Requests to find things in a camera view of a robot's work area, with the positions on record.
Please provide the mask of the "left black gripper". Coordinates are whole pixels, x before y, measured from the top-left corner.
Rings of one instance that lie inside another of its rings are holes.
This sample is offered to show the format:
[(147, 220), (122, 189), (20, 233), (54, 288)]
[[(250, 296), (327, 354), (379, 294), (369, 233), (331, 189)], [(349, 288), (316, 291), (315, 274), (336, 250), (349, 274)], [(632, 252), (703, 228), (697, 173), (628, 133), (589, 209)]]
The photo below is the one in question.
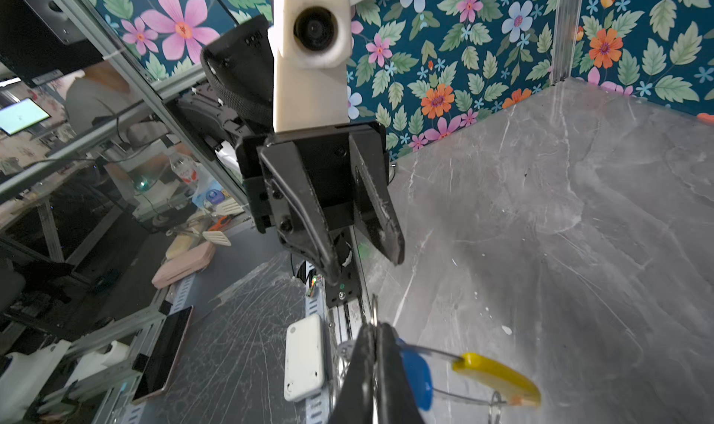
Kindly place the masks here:
[(381, 135), (371, 129), (353, 132), (348, 143), (351, 127), (338, 125), (320, 137), (303, 130), (308, 138), (296, 144), (265, 146), (273, 135), (258, 134), (238, 139), (235, 146), (258, 231), (277, 227), (286, 248), (312, 263), (331, 285), (340, 282), (341, 265), (329, 230), (350, 226), (353, 220), (393, 265), (405, 260)]

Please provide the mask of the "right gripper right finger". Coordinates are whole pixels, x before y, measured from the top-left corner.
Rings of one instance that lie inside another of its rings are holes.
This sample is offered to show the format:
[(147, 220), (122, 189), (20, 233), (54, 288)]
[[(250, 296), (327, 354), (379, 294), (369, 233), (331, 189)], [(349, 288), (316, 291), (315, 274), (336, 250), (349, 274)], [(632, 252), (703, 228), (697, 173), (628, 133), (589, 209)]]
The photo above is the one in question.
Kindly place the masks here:
[(421, 423), (393, 328), (377, 326), (377, 418), (379, 423)]

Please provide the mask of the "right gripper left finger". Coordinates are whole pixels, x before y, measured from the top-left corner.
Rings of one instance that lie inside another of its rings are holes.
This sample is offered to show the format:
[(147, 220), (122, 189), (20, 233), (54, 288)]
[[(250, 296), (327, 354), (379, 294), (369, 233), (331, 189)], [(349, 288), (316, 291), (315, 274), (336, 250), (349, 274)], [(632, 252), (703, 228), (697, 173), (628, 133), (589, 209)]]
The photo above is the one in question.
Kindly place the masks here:
[(376, 328), (363, 325), (329, 424), (373, 422), (375, 365)]

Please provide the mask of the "blue capped key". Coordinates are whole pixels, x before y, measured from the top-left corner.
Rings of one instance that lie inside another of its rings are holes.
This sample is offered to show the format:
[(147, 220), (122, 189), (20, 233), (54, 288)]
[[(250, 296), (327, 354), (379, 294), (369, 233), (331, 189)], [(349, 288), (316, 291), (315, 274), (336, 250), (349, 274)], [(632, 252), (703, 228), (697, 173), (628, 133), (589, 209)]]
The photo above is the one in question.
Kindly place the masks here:
[(397, 342), (415, 404), (422, 411), (430, 411), (433, 403), (433, 383), (429, 365), (419, 353), (410, 350), (403, 340)]

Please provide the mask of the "grey yellow keyring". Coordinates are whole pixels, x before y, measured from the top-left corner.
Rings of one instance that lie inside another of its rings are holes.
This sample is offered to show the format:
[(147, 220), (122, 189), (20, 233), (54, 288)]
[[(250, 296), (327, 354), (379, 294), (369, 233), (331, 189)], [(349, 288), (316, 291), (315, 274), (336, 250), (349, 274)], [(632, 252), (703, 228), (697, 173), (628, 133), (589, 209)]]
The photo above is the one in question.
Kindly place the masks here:
[(525, 375), (494, 359), (478, 353), (457, 355), (405, 342), (410, 350), (419, 353), (426, 361), (429, 358), (441, 359), (450, 365), (451, 370), (471, 379), (492, 391), (488, 399), (454, 394), (436, 388), (433, 384), (433, 402), (436, 398), (467, 405), (479, 405), (488, 408), (488, 421), (500, 423), (504, 407), (540, 407), (542, 396), (539, 388)]

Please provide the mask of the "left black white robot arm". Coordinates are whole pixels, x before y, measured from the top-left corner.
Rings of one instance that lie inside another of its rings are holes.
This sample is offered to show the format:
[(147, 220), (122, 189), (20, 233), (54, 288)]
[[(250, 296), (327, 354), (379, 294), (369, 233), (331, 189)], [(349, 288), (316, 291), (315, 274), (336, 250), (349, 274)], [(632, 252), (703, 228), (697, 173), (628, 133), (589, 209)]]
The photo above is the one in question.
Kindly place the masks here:
[(388, 192), (386, 130), (377, 121), (276, 132), (269, 24), (256, 16), (201, 53), (208, 86), (178, 100), (206, 150), (234, 152), (249, 210), (260, 231), (338, 285), (347, 278), (341, 232), (359, 229), (401, 264), (405, 238)]

